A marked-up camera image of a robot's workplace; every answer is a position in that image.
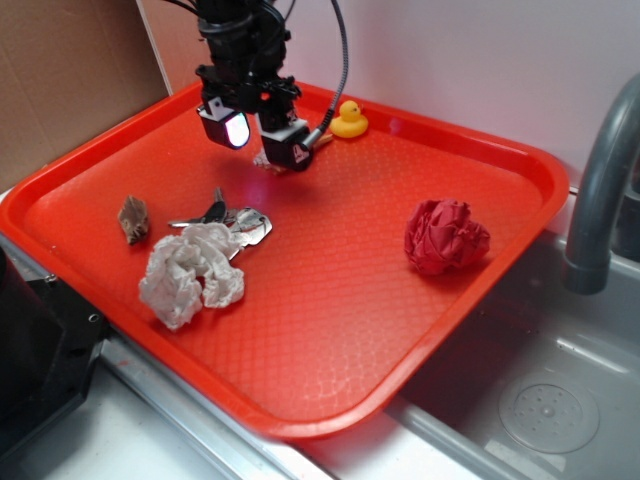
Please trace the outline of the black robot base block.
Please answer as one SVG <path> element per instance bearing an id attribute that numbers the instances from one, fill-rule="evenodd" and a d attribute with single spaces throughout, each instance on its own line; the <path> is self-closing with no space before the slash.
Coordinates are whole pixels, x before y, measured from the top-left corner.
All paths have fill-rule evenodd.
<path id="1" fill-rule="evenodd" d="M 26 280 L 1 253 L 1 459 L 87 398 L 104 315 L 59 279 Z"/>

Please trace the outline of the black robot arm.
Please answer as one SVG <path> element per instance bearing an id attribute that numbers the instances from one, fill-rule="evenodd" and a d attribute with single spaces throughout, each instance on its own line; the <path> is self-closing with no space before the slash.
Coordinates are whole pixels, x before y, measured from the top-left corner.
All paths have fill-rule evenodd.
<path id="1" fill-rule="evenodd" d="M 295 102 L 301 90 L 279 74 L 290 33 L 270 1 L 176 1 L 197 18 L 210 63 L 200 65 L 197 113 L 210 141 L 232 150 L 250 139 L 254 116 L 266 161 L 301 172 L 312 162 L 311 131 Z"/>

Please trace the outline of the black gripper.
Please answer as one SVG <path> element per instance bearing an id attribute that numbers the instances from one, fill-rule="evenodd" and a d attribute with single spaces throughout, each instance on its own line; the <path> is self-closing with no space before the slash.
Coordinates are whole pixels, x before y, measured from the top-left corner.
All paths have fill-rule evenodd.
<path id="1" fill-rule="evenodd" d="M 310 129 L 308 122 L 298 117 L 295 101 L 301 90 L 292 76 L 251 74 L 229 80 L 214 66 L 206 65 L 200 65 L 195 73 L 202 82 L 203 104 L 197 113 L 212 142 L 230 149 L 244 147 L 250 139 L 246 114 L 257 115 L 263 130 L 263 163 L 294 172 L 309 168 L 313 154 L 304 141 Z"/>

